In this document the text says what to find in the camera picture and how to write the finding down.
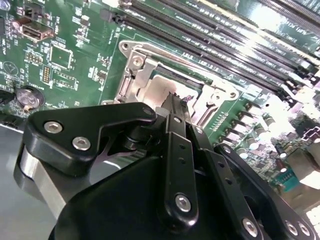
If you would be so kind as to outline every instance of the gray metal surface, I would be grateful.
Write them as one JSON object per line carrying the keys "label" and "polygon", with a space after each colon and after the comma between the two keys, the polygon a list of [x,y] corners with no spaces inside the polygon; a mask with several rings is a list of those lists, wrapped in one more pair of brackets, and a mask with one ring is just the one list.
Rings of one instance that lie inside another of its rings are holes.
{"label": "gray metal surface", "polygon": [[[22,134],[0,127],[0,239],[46,240],[56,220],[49,207],[20,189],[14,180]],[[113,160],[94,165],[90,182],[95,183],[128,165]]]}

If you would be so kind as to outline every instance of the connector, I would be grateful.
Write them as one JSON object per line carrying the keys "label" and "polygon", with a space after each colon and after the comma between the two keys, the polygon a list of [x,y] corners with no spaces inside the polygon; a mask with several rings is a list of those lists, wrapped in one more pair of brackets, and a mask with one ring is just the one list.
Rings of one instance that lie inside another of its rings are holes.
{"label": "connector", "polygon": [[54,30],[51,27],[32,21],[22,25],[22,34],[27,38],[38,42],[52,37]]}

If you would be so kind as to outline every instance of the electrolytic capacitor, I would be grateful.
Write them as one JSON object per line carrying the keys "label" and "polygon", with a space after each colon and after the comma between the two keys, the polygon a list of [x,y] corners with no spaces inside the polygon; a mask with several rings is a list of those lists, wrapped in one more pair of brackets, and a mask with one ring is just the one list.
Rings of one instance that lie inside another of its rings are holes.
{"label": "electrolytic capacitor", "polygon": [[274,145],[276,152],[279,154],[279,157],[284,159],[287,156],[285,149],[282,147],[280,143]]}
{"label": "electrolytic capacitor", "polygon": [[254,131],[257,134],[259,139],[265,139],[266,138],[267,131],[263,127],[258,127]]}
{"label": "electrolytic capacitor", "polygon": [[287,171],[287,166],[284,164],[284,162],[281,159],[276,159],[275,160],[275,165],[276,168],[281,172],[285,173]]}
{"label": "electrolytic capacitor", "polygon": [[257,150],[259,148],[259,143],[257,143],[257,141],[253,137],[248,138],[246,140],[246,143],[251,150]]}
{"label": "electrolytic capacitor", "polygon": [[244,148],[239,148],[236,153],[240,156],[242,159],[247,159],[248,158],[248,153]]}
{"label": "electrolytic capacitor", "polygon": [[277,123],[272,117],[268,117],[265,120],[266,125],[268,126],[270,131],[273,131],[277,128]]}

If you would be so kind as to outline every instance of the capacitor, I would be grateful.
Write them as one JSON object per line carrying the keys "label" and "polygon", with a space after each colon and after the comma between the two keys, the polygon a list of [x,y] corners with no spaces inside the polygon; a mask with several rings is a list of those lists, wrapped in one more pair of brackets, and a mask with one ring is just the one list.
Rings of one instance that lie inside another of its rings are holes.
{"label": "capacitor", "polygon": [[287,166],[284,164],[284,162],[281,159],[276,159],[275,160],[275,165],[276,165],[276,168],[281,173],[285,173],[288,170]]}
{"label": "capacitor", "polygon": [[259,143],[257,143],[257,141],[253,137],[248,138],[246,140],[246,143],[251,150],[257,150],[259,148]]}
{"label": "capacitor", "polygon": [[25,111],[38,109],[45,103],[43,94],[33,86],[23,86],[18,89],[16,99]]}
{"label": "capacitor", "polygon": [[264,121],[271,131],[277,128],[277,123],[272,117],[268,117]]}
{"label": "capacitor", "polygon": [[280,143],[276,143],[274,145],[274,148],[276,152],[279,154],[279,157],[284,159],[287,156],[287,153],[285,152],[285,149],[282,147]]}
{"label": "capacitor", "polygon": [[236,153],[240,156],[242,159],[247,159],[248,158],[248,153],[244,148],[239,148]]}
{"label": "capacitor", "polygon": [[262,126],[257,127],[254,131],[257,134],[259,139],[265,139],[266,136],[268,135],[267,131]]}
{"label": "capacitor", "polygon": [[31,20],[27,17],[23,17],[18,20],[14,20],[12,22],[12,26],[14,29],[19,30],[22,25],[26,25],[28,23],[31,23]]}

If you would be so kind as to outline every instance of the black bracket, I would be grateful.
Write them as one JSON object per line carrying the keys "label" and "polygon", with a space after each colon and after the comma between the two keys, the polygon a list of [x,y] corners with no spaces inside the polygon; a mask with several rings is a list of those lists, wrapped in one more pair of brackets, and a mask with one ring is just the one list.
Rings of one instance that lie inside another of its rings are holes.
{"label": "black bracket", "polygon": [[[106,146],[111,149],[120,133],[151,125],[156,118],[156,113],[141,102],[39,111],[28,118],[22,141],[35,158],[66,175],[82,176]],[[55,128],[61,126],[62,130],[47,131],[44,126],[49,122],[58,123]],[[89,141],[87,150],[74,147],[73,140],[78,137]]]}

